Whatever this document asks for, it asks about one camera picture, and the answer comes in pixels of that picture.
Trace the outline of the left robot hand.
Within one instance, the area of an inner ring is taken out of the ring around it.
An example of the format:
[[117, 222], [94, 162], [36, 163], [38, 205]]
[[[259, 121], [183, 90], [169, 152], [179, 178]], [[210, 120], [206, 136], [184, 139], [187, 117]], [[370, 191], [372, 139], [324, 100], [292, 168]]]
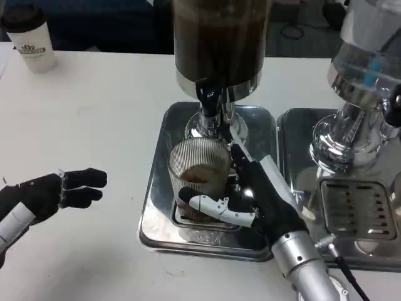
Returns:
[[20, 202], [32, 201], [35, 219], [31, 224], [46, 221], [60, 208], [86, 209], [102, 198], [101, 191], [107, 185], [107, 173], [88, 168], [69, 171], [63, 176], [48, 174], [30, 179], [15, 186], [1, 189], [1, 218]]

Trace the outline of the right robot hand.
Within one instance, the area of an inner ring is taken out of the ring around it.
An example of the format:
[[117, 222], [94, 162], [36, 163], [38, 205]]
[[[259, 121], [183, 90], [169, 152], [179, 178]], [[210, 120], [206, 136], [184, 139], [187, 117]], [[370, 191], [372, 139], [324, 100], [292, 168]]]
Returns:
[[189, 187], [180, 189], [179, 199], [219, 221], [259, 230], [273, 252], [285, 248], [314, 248], [298, 204], [271, 156], [261, 161], [253, 159], [232, 127], [226, 137], [231, 143], [231, 157], [240, 187], [252, 192], [253, 208], [247, 212], [235, 211], [230, 207], [231, 199], [225, 201]]

